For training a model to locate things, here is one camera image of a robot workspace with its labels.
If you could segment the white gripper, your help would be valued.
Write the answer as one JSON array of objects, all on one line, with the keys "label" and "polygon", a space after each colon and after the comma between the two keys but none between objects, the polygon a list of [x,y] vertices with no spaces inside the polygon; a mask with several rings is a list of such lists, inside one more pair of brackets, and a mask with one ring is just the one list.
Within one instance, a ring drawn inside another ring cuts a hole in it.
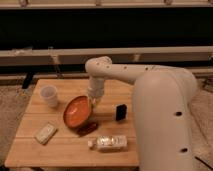
[{"label": "white gripper", "polygon": [[90,98],[101,98],[104,95],[104,83],[102,78],[90,77],[87,94]]}]

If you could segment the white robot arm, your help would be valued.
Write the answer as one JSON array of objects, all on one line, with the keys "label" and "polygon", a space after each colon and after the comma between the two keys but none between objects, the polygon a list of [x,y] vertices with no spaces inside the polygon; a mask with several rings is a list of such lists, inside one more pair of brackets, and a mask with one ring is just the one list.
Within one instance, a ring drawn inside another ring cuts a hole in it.
[{"label": "white robot arm", "polygon": [[107,57],[85,63],[88,95],[99,99],[104,83],[131,84],[132,110],[140,171],[196,171],[188,103],[197,81],[188,70],[162,65],[114,64]]}]

